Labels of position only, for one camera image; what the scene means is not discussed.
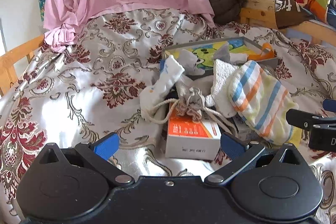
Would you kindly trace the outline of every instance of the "wooden bed frame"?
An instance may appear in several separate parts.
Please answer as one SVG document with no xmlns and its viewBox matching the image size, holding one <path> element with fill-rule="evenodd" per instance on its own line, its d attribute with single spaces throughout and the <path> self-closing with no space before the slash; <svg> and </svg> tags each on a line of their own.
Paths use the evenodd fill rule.
<svg viewBox="0 0 336 224">
<path fill-rule="evenodd" d="M 34 57 L 34 50 L 41 47 L 43 44 L 44 36 L 40 35 L 32 40 L 10 50 L 0 57 L 0 95 L 4 94 L 11 88 L 17 81 L 17 75 L 14 69 L 14 64 L 27 57 L 28 63 Z"/>
<path fill-rule="evenodd" d="M 254 27 L 278 29 L 275 20 L 275 5 L 275 0 L 247 0 L 241 9 L 240 21 Z M 314 44 L 321 44 L 322 41 L 325 41 L 336 47 L 336 31 L 328 27 L 305 21 L 290 28 L 312 36 L 312 43 Z M 281 29 L 280 31 L 286 35 L 287 29 Z"/>
<path fill-rule="evenodd" d="M 247 0 L 240 12 L 241 23 L 251 26 L 268 27 L 277 29 L 275 20 L 275 0 Z M 336 31 L 328 27 L 305 21 L 291 29 L 306 33 L 312 36 L 312 43 L 321 44 L 325 41 L 336 47 Z M 280 30 L 286 34 L 287 29 Z M 28 63 L 34 57 L 33 51 L 43 44 L 43 35 L 10 50 L 0 57 L 0 95 L 3 96 L 17 81 L 14 64 L 20 59 L 27 57 Z"/>
</svg>

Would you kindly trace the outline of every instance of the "orange and white box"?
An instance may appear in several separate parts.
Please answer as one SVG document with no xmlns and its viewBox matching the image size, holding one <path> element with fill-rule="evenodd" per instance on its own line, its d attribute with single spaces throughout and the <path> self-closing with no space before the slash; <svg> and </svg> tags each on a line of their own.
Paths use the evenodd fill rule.
<svg viewBox="0 0 336 224">
<path fill-rule="evenodd" d="M 221 146 L 218 124 L 202 112 L 202 120 L 176 115 L 173 111 L 168 121 L 166 157 L 181 159 L 214 160 Z"/>
</svg>

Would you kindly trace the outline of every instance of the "orange label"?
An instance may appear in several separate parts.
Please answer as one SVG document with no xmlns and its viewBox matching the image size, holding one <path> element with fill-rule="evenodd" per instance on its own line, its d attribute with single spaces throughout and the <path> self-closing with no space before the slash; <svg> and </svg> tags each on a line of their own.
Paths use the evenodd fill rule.
<svg viewBox="0 0 336 224">
<path fill-rule="evenodd" d="M 212 138 L 202 121 L 193 122 L 190 116 L 177 116 L 174 109 L 168 122 L 168 134 L 185 137 Z"/>
</svg>

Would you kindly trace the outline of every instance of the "bedspread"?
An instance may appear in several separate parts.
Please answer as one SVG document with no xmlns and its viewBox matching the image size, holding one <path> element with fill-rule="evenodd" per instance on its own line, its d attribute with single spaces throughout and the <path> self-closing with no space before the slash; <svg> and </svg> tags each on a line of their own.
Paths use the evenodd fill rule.
<svg viewBox="0 0 336 224">
<path fill-rule="evenodd" d="M 336 97 L 336 64 L 330 49 L 236 22 L 210 28 L 201 16 L 174 9 L 100 16 L 86 24 L 78 43 L 64 53 L 43 46 L 0 100 L 0 208 L 4 221 L 20 221 L 17 185 L 48 142 L 67 148 L 116 132 L 120 149 L 109 162 L 135 179 L 139 175 L 200 175 L 204 179 L 230 162 L 222 151 L 212 162 L 165 158 L 166 129 L 141 118 L 138 96 L 158 79 L 163 47 L 237 36 L 272 44 L 281 58 L 271 73 L 301 110 L 334 115 L 322 109 L 325 98 Z M 316 217 L 323 223 L 335 223 L 336 153 L 309 149 L 308 138 L 303 130 L 299 150 L 324 188 Z"/>
</svg>

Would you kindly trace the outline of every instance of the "striped cloth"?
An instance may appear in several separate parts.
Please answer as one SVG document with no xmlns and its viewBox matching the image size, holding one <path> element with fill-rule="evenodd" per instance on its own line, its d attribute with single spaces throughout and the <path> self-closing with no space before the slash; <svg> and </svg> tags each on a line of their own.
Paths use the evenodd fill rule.
<svg viewBox="0 0 336 224">
<path fill-rule="evenodd" d="M 286 112 L 298 105 L 280 81 L 251 60 L 235 71 L 229 99 L 246 124 L 265 140 L 282 145 L 292 137 Z"/>
</svg>

